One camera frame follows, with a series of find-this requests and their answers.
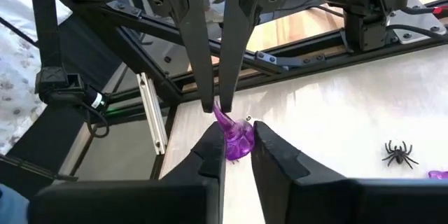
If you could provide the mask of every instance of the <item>white table surface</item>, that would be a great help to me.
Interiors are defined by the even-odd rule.
[[[347,177],[426,178],[448,170],[448,45],[237,92],[229,116],[247,115]],[[178,107],[161,177],[213,121],[199,101]],[[420,165],[387,167],[389,139]],[[249,156],[227,161],[223,223],[264,223]]]

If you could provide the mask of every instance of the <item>black spider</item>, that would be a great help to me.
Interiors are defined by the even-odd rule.
[[[415,164],[419,164],[418,162],[415,162],[410,157],[408,157],[408,155],[411,154],[412,145],[409,148],[409,151],[407,151],[405,142],[403,142],[403,146],[405,147],[405,150],[403,150],[401,148],[401,146],[400,146],[400,149],[398,149],[398,150],[397,150],[397,146],[395,146],[395,148],[392,150],[391,142],[392,142],[392,140],[389,141],[388,148],[387,148],[387,144],[384,143],[384,147],[386,148],[387,153],[390,154],[388,157],[386,157],[382,160],[382,161],[385,161],[390,158],[389,163],[387,163],[387,166],[389,166],[394,159],[397,161],[398,164],[403,163],[403,160],[404,160],[409,165],[409,167],[411,167],[411,169],[413,169],[413,168],[412,168],[412,165],[409,163],[409,161],[411,161]]]

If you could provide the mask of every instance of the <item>wire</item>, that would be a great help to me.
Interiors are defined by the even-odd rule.
[[[308,4],[309,2],[314,1],[314,0],[306,0],[304,3],[298,5],[298,6],[294,6],[294,7],[290,7],[290,8],[280,8],[277,9],[276,11],[293,11],[293,10],[297,10],[299,8],[302,8],[303,6],[305,6],[306,4]]]
[[[337,17],[340,17],[340,18],[343,18],[343,17],[344,17],[343,14],[338,13],[338,12],[336,12],[336,11],[334,11],[334,10],[330,10],[329,8],[325,8],[325,7],[323,7],[323,6],[310,6],[310,7],[308,7],[308,8],[317,8],[317,9],[321,9],[322,11],[326,11],[326,12],[328,12],[328,13],[331,13],[331,14],[337,16]]]
[[[419,27],[413,27],[413,26],[406,25],[406,24],[391,24],[391,25],[387,26],[386,29],[387,30],[390,30],[390,29],[403,29],[403,30],[415,32],[415,33],[418,33],[418,34],[423,34],[423,35],[428,36],[428,37],[433,38],[433,39],[440,39],[441,41],[444,41],[444,42],[448,43],[448,37],[446,37],[446,36],[437,34],[435,32],[429,31],[427,29],[422,29],[422,28],[419,28]]]
[[[104,138],[104,137],[106,137],[109,134],[110,129],[109,129],[109,124],[107,123],[107,120],[104,118],[104,116],[100,112],[98,112],[98,111],[94,110],[92,107],[88,106],[87,104],[82,103],[81,105],[87,109],[87,111],[86,111],[87,112],[86,113],[86,119],[85,120],[86,120],[86,123],[87,123],[87,129],[89,130],[91,135],[94,136],[94,137],[97,137],[97,138]],[[93,130],[92,122],[90,120],[90,113],[95,114],[104,123],[104,126],[106,128],[106,132],[105,133],[97,134],[97,129]]]
[[[9,28],[12,32],[14,32],[15,34],[17,34],[20,38],[24,39],[25,41],[27,41],[28,43],[32,44],[35,47],[38,47],[36,42],[34,42],[30,37],[28,37],[26,34],[24,34],[22,31],[20,31],[19,29],[15,28],[10,22],[6,21],[5,19],[3,19],[2,17],[0,17],[0,24],[6,26],[7,28]]]
[[[420,15],[420,14],[441,14],[443,10],[448,10],[448,6],[440,6],[434,8],[409,8],[404,7],[401,9],[402,12],[409,15]]]

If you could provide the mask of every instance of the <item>purple toy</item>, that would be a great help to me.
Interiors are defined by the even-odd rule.
[[[430,179],[448,179],[448,171],[430,171],[428,175]]]
[[[233,121],[221,111],[216,101],[213,105],[213,113],[224,133],[227,146],[225,157],[228,160],[238,160],[249,154],[255,144],[252,125],[245,120]]]

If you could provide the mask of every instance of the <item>black metal frame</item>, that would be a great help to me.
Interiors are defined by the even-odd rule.
[[[448,4],[448,0],[439,0],[426,4],[427,7],[443,6]],[[137,15],[137,19],[123,16],[115,10],[101,8],[101,12],[108,13],[108,16],[119,22],[124,20],[123,24],[131,28],[138,29],[140,32],[158,36],[161,39],[182,45],[179,31],[174,26],[160,22],[152,17]],[[445,15],[438,15],[437,18],[446,18]],[[388,32],[386,46],[380,49],[367,52],[340,52],[334,55],[325,55],[323,53],[313,52],[322,51],[328,48],[345,46],[344,30],[329,31],[324,34],[302,39],[285,45],[264,50],[262,52],[246,51],[244,64],[241,70],[253,69],[254,73],[239,78],[237,90],[254,88],[261,85],[285,81],[292,78],[317,74],[323,71],[329,71],[337,68],[347,67],[354,64],[360,64],[373,60],[380,60],[386,57],[392,57],[403,53],[410,53],[415,50],[423,50],[442,45],[443,42],[430,38],[411,44],[400,44],[396,41],[395,34]],[[210,49],[213,55],[219,56],[220,43],[218,41],[209,41]],[[219,64],[213,66],[214,76],[218,75]],[[172,77],[165,77],[171,80],[176,87],[182,89],[184,85],[195,83],[191,71],[181,73]],[[218,94],[218,87],[215,85],[214,94]],[[138,87],[111,94],[111,103],[121,102],[126,99],[133,99],[140,96]],[[184,90],[181,92],[181,98],[178,104],[191,102],[200,98],[196,89]],[[171,106],[168,102],[161,102],[162,111]],[[122,113],[118,115],[106,114],[109,125],[115,125],[135,120],[145,120],[144,106],[141,102],[126,105],[119,108]]]
[[[139,74],[145,72],[153,79],[157,95],[162,102],[160,107],[167,109],[169,122],[175,116],[175,110],[179,104],[200,99],[197,89],[183,90],[188,84],[195,83],[192,72],[186,72],[177,76],[167,76],[165,72],[154,62],[153,58],[141,47],[141,42],[135,36],[135,32],[142,32],[166,41],[183,45],[183,38],[179,30],[172,24],[161,22],[147,16],[142,10],[126,6],[118,1],[112,1],[105,6],[79,6],[70,0],[60,0],[77,15],[81,16],[87,25],[112,49],[126,65]],[[439,0],[428,3],[428,7],[446,5],[448,0]],[[415,50],[422,50],[443,44],[440,40],[430,38],[424,41],[400,44],[393,31],[388,31],[386,45],[379,49],[369,51],[341,52],[334,55],[318,54],[321,51],[335,46],[347,47],[345,31],[343,29],[330,31],[318,36],[303,39],[270,48],[261,52],[246,51],[244,53],[241,70],[253,69],[254,72],[239,77],[237,90],[244,90],[260,85],[284,81],[291,78],[316,74],[353,64],[379,60]],[[212,55],[219,57],[221,43],[209,40],[209,48]],[[213,66],[213,75],[218,76],[219,64]],[[219,93],[216,84],[213,87],[215,95]],[[139,88],[115,92],[109,95],[109,105],[123,100],[140,96]],[[115,108],[113,112],[107,111],[105,115],[108,125],[127,123],[135,120],[145,120],[144,106],[141,102]],[[98,127],[104,126],[98,120]]]

